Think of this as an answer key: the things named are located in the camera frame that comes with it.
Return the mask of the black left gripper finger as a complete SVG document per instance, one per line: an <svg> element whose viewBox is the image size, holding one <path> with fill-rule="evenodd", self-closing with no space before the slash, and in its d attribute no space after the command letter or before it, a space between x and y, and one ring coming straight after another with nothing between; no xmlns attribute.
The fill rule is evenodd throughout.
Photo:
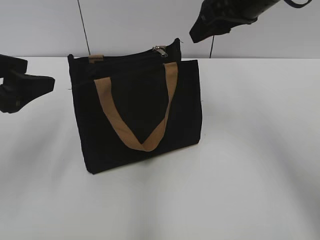
<svg viewBox="0 0 320 240"><path fill-rule="evenodd" d="M54 90L55 79L50 76L10 73L0 85L0 111L13 114L31 101Z"/></svg>
<svg viewBox="0 0 320 240"><path fill-rule="evenodd" d="M27 71L28 61L25 59L0 55L0 77L4 78L10 71L19 74L25 74Z"/></svg>

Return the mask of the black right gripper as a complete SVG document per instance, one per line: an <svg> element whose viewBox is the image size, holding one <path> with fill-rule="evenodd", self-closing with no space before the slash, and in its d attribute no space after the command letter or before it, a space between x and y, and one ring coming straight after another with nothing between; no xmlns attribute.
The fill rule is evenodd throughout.
<svg viewBox="0 0 320 240"><path fill-rule="evenodd" d="M231 22L255 22L279 0L204 0L200 14L189 31L193 43L228 34Z"/></svg>

